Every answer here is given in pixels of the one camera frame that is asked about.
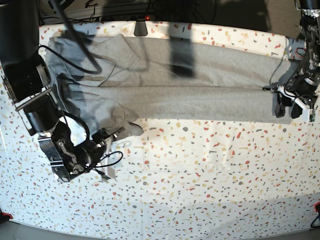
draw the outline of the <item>speckled tablecloth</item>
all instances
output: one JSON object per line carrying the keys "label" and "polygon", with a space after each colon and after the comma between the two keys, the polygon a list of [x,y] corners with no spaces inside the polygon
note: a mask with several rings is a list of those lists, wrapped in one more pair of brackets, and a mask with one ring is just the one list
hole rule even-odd
{"label": "speckled tablecloth", "polygon": [[[133,36],[135,22],[79,24],[86,34]],[[189,38],[276,58],[304,43],[232,27],[147,22],[150,38]],[[62,25],[40,27],[40,43]],[[14,221],[105,239],[265,237],[307,229],[320,201],[320,125],[139,119],[145,133],[114,144],[117,180],[94,172],[59,184],[0,84],[0,206]],[[70,121],[74,141],[81,129]]]}

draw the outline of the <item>gray fabric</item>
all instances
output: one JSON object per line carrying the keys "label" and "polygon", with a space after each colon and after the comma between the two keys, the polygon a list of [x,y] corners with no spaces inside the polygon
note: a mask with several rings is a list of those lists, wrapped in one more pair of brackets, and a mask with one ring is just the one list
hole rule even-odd
{"label": "gray fabric", "polygon": [[[93,69],[73,41],[56,37],[49,46]],[[102,67],[99,75],[50,52],[46,63],[64,107],[93,133],[124,127],[122,137],[139,135],[142,129],[131,124],[138,118],[290,122],[273,116],[273,95],[262,87],[271,76],[272,82],[288,79],[296,63],[177,39],[118,35],[94,37],[87,46]]]}

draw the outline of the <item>metal rod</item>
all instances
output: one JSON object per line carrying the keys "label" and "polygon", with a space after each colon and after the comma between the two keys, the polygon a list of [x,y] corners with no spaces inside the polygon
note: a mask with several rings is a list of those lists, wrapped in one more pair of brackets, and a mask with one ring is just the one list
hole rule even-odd
{"label": "metal rod", "polygon": [[21,104],[20,106],[18,106],[16,109],[19,112],[21,109],[24,109],[25,107],[27,107],[28,105],[32,104],[34,101],[38,100],[39,98],[43,97],[44,95],[48,94],[51,92],[51,88],[46,89],[45,91],[41,92],[40,94],[38,94],[37,96],[31,98],[30,100],[26,101],[25,103]]}

